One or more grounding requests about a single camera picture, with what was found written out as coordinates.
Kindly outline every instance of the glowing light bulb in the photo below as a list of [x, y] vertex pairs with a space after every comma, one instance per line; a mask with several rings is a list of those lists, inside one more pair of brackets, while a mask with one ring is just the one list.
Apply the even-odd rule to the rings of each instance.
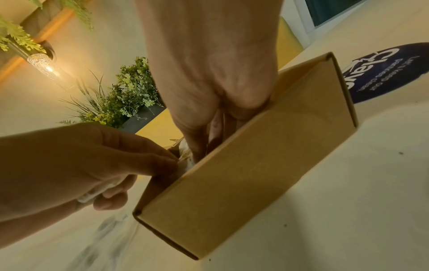
[[56, 65], [46, 54], [32, 54], [27, 62], [67, 91], [77, 90], [77, 81]]

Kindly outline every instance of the cardboard box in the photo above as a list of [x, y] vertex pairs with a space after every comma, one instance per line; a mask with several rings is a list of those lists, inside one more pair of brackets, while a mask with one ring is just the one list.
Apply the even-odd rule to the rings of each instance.
[[177, 181], [153, 178], [134, 217], [189, 257], [203, 258], [357, 126], [333, 54], [282, 71], [264, 112]]

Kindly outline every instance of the planter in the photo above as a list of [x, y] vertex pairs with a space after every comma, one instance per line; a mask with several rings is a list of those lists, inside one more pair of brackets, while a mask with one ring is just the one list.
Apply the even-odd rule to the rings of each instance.
[[136, 133], [156, 118], [156, 116], [161, 114], [165, 109], [165, 107], [159, 105], [153, 105], [150, 108], [143, 107], [137, 116], [131, 117], [119, 129], [127, 133]]

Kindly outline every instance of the round sticker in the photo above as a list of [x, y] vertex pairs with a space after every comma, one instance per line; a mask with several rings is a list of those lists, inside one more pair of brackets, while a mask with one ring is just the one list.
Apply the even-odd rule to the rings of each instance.
[[343, 72], [355, 104], [378, 97], [429, 72], [429, 42], [375, 52], [353, 60]]

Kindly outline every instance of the ceiling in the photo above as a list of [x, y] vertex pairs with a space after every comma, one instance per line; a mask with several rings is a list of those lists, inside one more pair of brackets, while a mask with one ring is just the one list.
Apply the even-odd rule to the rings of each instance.
[[37, 6], [29, 0], [0, 0], [0, 14], [16, 23], [22, 22], [36, 8]]

